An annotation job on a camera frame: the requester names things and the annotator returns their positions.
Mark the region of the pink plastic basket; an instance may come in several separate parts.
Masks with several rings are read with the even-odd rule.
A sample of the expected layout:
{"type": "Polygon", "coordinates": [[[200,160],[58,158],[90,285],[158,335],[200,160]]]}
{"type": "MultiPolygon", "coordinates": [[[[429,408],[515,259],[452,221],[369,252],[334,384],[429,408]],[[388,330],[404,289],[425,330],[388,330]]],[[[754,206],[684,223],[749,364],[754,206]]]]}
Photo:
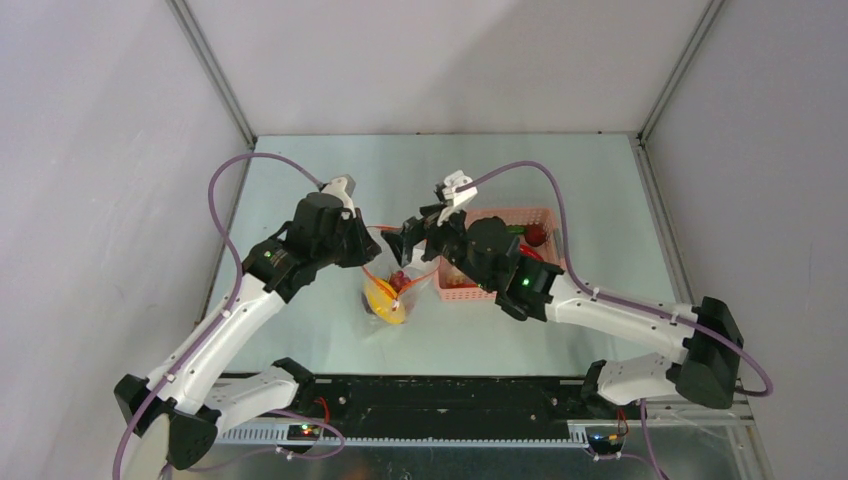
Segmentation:
{"type": "MultiPolygon", "coordinates": [[[[548,234],[548,242],[541,247],[533,248],[544,257],[546,262],[558,264],[562,268],[566,266],[563,247],[561,246],[562,233],[560,223],[551,209],[545,207],[514,207],[467,210],[465,226],[470,227],[473,222],[489,217],[501,218],[506,226],[542,225],[548,234]]],[[[523,235],[516,236],[520,244],[526,244],[523,235]]],[[[473,284],[464,274],[466,280],[462,288],[447,288],[445,277],[451,273],[460,273],[460,271],[449,264],[447,260],[441,259],[434,285],[438,296],[443,302],[493,301],[495,299],[495,292],[484,291],[476,284],[473,284]]]]}

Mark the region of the clear zip bag orange zipper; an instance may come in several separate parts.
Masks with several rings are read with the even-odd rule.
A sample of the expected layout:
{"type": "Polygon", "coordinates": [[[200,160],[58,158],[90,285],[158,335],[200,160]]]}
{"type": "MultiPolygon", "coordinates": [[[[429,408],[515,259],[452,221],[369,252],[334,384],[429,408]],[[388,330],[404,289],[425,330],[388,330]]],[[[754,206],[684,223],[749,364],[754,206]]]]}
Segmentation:
{"type": "Polygon", "coordinates": [[[412,260],[400,266],[381,236],[387,230],[390,227],[385,225],[367,226],[382,252],[362,267],[360,299],[371,317],[389,325],[400,325],[409,320],[421,293],[433,280],[438,262],[422,259],[426,243],[419,242],[413,247],[412,260]]]}

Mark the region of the yellow mango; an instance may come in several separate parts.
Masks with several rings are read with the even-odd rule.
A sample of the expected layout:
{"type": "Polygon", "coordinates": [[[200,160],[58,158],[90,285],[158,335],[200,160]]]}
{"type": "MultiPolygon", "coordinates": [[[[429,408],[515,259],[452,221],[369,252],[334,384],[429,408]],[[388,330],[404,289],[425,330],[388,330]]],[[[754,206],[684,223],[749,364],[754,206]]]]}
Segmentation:
{"type": "Polygon", "coordinates": [[[390,325],[400,325],[406,322],[405,304],[386,280],[381,278],[366,278],[363,292],[370,301],[374,315],[390,325]]]}

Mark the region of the red grape bunch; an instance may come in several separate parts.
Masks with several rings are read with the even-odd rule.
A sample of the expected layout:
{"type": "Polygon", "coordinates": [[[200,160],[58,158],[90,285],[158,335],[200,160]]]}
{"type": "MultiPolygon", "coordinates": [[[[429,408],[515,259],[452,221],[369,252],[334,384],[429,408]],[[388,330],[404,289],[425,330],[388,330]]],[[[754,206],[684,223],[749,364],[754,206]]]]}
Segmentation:
{"type": "Polygon", "coordinates": [[[395,292],[401,293],[411,283],[411,278],[403,270],[397,270],[390,275],[388,283],[395,292]]]}

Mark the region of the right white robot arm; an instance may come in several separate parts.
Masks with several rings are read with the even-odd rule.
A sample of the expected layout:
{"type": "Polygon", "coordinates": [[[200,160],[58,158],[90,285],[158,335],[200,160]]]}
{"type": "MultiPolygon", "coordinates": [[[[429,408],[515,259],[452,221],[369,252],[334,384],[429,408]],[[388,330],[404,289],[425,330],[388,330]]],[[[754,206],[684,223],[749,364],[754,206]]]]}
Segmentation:
{"type": "Polygon", "coordinates": [[[444,222],[438,217],[438,211],[411,217],[380,235],[401,265],[441,258],[518,321],[578,325],[649,349],[641,357],[591,364],[581,392],[591,416],[606,418],[620,406],[673,394],[711,409],[731,407],[743,339],[722,301],[662,307],[617,298],[574,280],[557,263],[521,253],[518,235],[497,216],[468,222],[458,211],[444,222]]]}

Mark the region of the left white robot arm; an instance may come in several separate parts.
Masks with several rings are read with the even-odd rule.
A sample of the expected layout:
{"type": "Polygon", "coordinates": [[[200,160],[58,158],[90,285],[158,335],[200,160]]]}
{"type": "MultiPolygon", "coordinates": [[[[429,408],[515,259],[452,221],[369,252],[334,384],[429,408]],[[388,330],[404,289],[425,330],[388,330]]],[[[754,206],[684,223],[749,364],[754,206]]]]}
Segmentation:
{"type": "Polygon", "coordinates": [[[293,219],[238,263],[233,291],[172,356],[147,377],[126,375],[116,385],[130,431],[141,440],[127,476],[154,479],[166,466],[188,469],[222,433],[273,410],[297,417],[311,412],[312,375],[291,359],[223,387],[216,383],[319,270],[360,267],[379,251],[349,193],[324,188],[300,200],[293,219]]]}

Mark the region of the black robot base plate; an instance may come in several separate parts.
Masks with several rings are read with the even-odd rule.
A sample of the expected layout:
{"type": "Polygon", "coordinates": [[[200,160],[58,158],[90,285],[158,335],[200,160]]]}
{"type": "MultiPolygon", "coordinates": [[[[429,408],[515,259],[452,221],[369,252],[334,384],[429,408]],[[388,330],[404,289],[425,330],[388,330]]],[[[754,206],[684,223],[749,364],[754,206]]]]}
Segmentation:
{"type": "Polygon", "coordinates": [[[317,375],[288,411],[328,421],[342,434],[474,433],[552,437],[579,421],[632,426],[636,404],[591,394],[578,377],[317,375]]]}

